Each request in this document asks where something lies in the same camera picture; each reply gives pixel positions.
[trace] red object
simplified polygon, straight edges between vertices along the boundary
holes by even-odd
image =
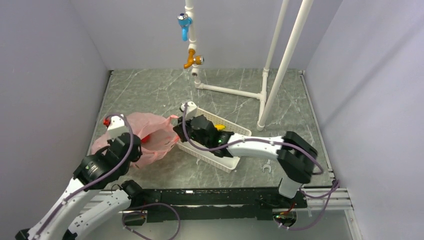
[[[147,143],[147,142],[149,141],[149,139],[150,139],[150,135],[147,135],[147,136],[145,136],[145,137],[141,140],[141,143],[142,143],[142,144],[145,144],[145,143]]]
[[[103,125],[105,125],[107,128],[109,127],[109,125],[111,124],[111,120],[109,120],[109,119],[107,119],[107,118],[105,118],[104,120],[103,120]]]
[[[293,202],[292,204],[291,204],[291,207],[287,210],[287,211],[283,211],[281,214],[283,214],[283,215],[287,215],[287,214],[289,214],[290,213],[290,211],[295,207],[295,202]]]

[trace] gray marble surface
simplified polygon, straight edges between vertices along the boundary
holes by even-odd
[[[274,69],[269,72],[268,93],[276,73]],[[200,77],[205,84],[258,93],[262,69],[202,69]],[[295,69],[289,69],[285,74],[263,131],[256,130],[258,100],[197,89],[190,72],[181,69],[113,71],[100,116],[103,119],[108,113],[128,115],[133,112],[180,116],[179,107],[186,101],[194,101],[200,108],[251,130],[253,136],[269,137],[284,135],[286,131],[296,132],[317,149],[317,160],[325,169],[324,174],[313,176],[308,186],[331,185],[311,108]],[[105,130],[100,120],[94,132],[95,138]],[[201,160],[197,161],[196,157],[174,147],[161,160],[142,169],[131,168],[117,182],[133,179],[143,188],[162,189],[276,187],[287,176],[276,161],[271,162],[271,173],[263,173],[261,166],[265,162],[266,159],[243,157],[236,169],[227,173]]]

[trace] gray wall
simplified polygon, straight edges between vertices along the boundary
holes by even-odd
[[[0,3],[0,235],[32,227],[87,152],[108,72],[68,0]]]
[[[424,239],[424,1],[345,0],[306,70],[365,239]]]
[[[182,68],[188,43],[177,15],[184,0],[71,0],[109,69]],[[280,65],[301,0],[286,13],[272,67]],[[342,0],[314,2],[290,68],[306,69]],[[205,68],[263,68],[282,0],[195,0]]]

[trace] brass faucet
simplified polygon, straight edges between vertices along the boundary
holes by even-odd
[[[184,69],[188,69],[193,64],[197,64],[197,65],[203,64],[205,59],[201,55],[195,56],[195,54],[196,54],[196,51],[193,48],[190,48],[188,50],[188,59],[187,59],[187,63],[184,64]]]

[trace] pink plastic bag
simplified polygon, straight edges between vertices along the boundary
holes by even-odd
[[[142,168],[159,159],[162,159],[180,139],[173,130],[172,119],[177,119],[175,115],[168,118],[152,113],[133,112],[126,117],[132,132],[140,139],[150,135],[146,143],[141,144],[143,155],[137,162],[132,162],[131,166]],[[91,146],[91,153],[94,154],[99,149],[108,145],[109,134],[106,132]]]

